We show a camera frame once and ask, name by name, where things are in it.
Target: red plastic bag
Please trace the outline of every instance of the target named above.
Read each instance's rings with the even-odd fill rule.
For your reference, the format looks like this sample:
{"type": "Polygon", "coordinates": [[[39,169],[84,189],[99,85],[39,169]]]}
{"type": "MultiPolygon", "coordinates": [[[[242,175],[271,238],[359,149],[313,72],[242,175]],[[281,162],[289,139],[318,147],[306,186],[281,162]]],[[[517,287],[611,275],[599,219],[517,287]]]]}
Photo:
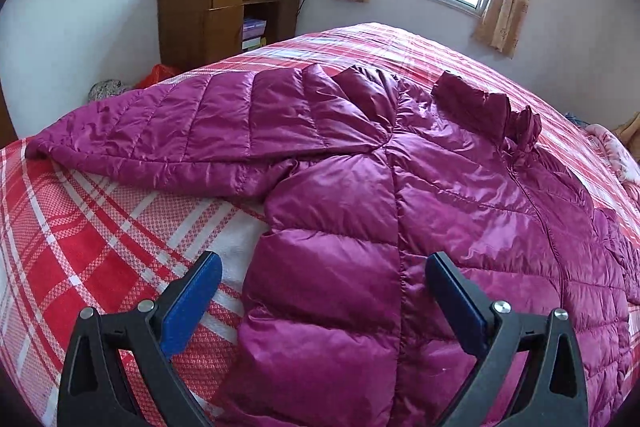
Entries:
{"type": "Polygon", "coordinates": [[[173,78],[174,76],[181,74],[182,71],[177,68],[172,68],[171,66],[165,66],[164,64],[156,64],[154,68],[151,70],[151,73],[148,74],[144,80],[141,80],[134,86],[134,89],[145,89],[145,87],[155,86],[160,82],[173,78]]]}

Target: plaid bedspread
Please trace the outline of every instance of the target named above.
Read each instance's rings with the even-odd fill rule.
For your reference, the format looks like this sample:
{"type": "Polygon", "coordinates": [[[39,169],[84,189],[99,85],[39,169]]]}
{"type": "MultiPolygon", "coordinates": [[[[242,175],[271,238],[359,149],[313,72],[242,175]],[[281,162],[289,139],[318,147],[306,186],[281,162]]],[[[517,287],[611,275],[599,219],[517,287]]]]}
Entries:
{"type": "MultiPolygon", "coordinates": [[[[474,87],[505,92],[543,121],[539,143],[581,179],[597,206],[617,211],[640,246],[640,214],[598,147],[530,92],[435,42],[379,24],[298,37],[182,74],[258,71],[321,64],[335,74],[357,64],[431,87],[442,71],[474,87]]],[[[70,171],[49,160],[25,161],[26,141],[0,151],[0,362],[45,426],[56,423],[65,349],[79,310],[128,311],[155,298],[204,250],[218,252],[223,283],[174,367],[214,418],[216,393],[236,354],[242,281],[255,243],[267,230],[259,206],[140,190],[70,171]]],[[[634,346],[629,388],[640,377],[640,309],[630,307],[634,346]]],[[[130,353],[123,352],[146,418],[162,425],[130,353]]]]}

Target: jacket zipper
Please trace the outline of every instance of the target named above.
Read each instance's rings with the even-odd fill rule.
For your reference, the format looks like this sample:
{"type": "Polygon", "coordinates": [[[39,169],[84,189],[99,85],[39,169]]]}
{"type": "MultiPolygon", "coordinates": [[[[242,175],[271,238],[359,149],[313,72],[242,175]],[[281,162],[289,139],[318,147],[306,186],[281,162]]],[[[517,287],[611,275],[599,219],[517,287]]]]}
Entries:
{"type": "Polygon", "coordinates": [[[529,200],[529,203],[531,204],[533,209],[536,211],[536,215],[538,216],[538,220],[540,222],[540,225],[542,225],[542,228],[545,230],[546,240],[548,240],[548,242],[549,242],[549,248],[551,248],[551,251],[553,252],[554,257],[556,258],[556,263],[558,263],[558,268],[560,270],[560,278],[559,278],[559,283],[560,283],[560,307],[564,308],[564,290],[566,288],[566,284],[569,282],[569,273],[567,272],[566,268],[564,267],[564,264],[560,261],[560,255],[558,254],[558,251],[556,250],[556,247],[554,246],[554,242],[551,239],[551,235],[549,233],[548,226],[546,225],[546,223],[542,219],[542,214],[540,214],[540,211],[538,210],[536,204],[533,202],[533,200],[529,196],[529,193],[524,189],[524,187],[522,186],[520,181],[518,181],[518,178],[516,177],[516,172],[509,165],[509,161],[507,161],[507,171],[509,172],[509,175],[510,175],[511,179],[516,183],[516,185],[520,188],[520,190],[522,190],[522,193],[525,195],[527,200],[529,200]]]}

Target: wall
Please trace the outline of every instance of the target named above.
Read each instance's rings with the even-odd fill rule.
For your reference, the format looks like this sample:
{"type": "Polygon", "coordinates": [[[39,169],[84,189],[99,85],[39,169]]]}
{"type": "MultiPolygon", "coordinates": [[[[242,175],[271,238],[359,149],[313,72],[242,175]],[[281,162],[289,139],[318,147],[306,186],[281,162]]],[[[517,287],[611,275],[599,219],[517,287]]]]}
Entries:
{"type": "Polygon", "coordinates": [[[8,0],[0,78],[18,135],[84,103],[98,80],[144,77],[160,60],[156,13],[156,0],[8,0]]]}
{"type": "Polygon", "coordinates": [[[298,29],[361,22],[439,41],[590,121],[614,125],[640,110],[640,0],[531,0],[513,60],[469,39],[473,16],[432,0],[308,0],[298,29]]]}

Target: blue gripper pad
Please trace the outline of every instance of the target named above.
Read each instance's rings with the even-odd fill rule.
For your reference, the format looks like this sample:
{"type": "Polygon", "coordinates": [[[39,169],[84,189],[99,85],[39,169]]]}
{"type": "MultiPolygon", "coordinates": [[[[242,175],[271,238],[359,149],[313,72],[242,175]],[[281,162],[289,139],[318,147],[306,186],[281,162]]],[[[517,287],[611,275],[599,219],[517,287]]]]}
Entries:
{"type": "Polygon", "coordinates": [[[182,278],[188,282],[162,320],[160,348],[167,358],[185,350],[222,281],[220,257],[211,252],[202,255],[208,258],[200,266],[194,265],[182,278]]]}
{"type": "Polygon", "coordinates": [[[448,257],[443,261],[443,255],[446,257],[439,253],[427,258],[425,273],[429,289],[465,353],[482,359],[489,351],[489,336],[487,321],[478,306],[488,310],[491,301],[448,257]]]}

